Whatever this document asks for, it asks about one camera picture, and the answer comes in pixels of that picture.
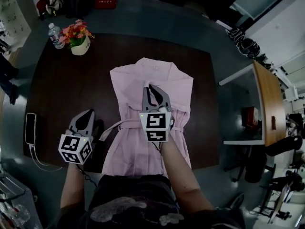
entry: pink robe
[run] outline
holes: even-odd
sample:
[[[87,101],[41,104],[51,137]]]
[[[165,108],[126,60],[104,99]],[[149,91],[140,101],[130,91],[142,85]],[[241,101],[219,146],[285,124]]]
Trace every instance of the pink robe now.
[[[110,176],[167,176],[160,152],[145,139],[139,119],[142,110],[143,87],[153,84],[170,97],[175,124],[171,130],[182,156],[191,166],[183,136],[183,127],[190,117],[193,78],[178,70],[172,62],[147,58],[136,64],[117,67],[110,71],[113,88],[118,99],[121,121],[100,137],[104,141],[116,126],[115,137],[104,162],[102,174]]]

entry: white vase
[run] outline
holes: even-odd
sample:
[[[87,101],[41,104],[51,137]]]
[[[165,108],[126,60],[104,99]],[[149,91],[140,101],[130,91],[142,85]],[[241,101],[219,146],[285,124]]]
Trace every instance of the white vase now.
[[[90,47],[90,43],[91,41],[89,37],[86,36],[86,39],[83,41],[83,43],[79,46],[72,47],[71,51],[74,55],[78,55],[78,56],[84,55],[88,51]]]

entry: potted plant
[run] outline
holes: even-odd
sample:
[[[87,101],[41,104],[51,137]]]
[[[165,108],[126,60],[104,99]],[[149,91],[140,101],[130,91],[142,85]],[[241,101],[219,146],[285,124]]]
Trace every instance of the potted plant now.
[[[92,33],[87,30],[87,23],[77,20],[75,24],[62,29],[60,42],[69,43],[74,55],[84,55],[90,47],[90,38],[94,38]]]

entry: wooden desk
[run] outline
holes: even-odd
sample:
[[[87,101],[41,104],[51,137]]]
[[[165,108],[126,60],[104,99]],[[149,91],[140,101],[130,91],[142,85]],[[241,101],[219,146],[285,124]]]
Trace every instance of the wooden desk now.
[[[260,108],[262,112],[262,139],[246,141],[224,141],[228,145],[265,145],[269,146],[286,137],[285,109],[280,84],[275,75],[253,62],[244,69],[219,82],[224,85],[250,71],[254,72]],[[272,116],[275,116],[276,129],[272,130]]]
[[[26,113],[38,115],[38,158],[67,166],[58,152],[61,134],[71,119],[84,110],[93,108],[105,129],[120,121],[109,71],[134,64],[143,57],[174,62],[179,70],[194,78],[190,120],[184,127],[192,168],[219,164],[219,112],[210,54],[172,42],[117,34],[96,34],[83,56],[72,55],[68,47],[55,49],[47,42],[26,106]],[[111,132],[103,146],[95,147],[92,159],[85,164],[86,170],[102,171],[116,132],[117,129]],[[25,143],[23,153],[31,156]]]

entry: person's left arm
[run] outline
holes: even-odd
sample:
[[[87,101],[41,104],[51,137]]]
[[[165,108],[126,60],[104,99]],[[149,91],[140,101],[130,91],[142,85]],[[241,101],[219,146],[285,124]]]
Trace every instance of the person's left arm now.
[[[65,185],[61,194],[61,208],[76,204],[84,206],[84,177],[76,164],[69,163]]]

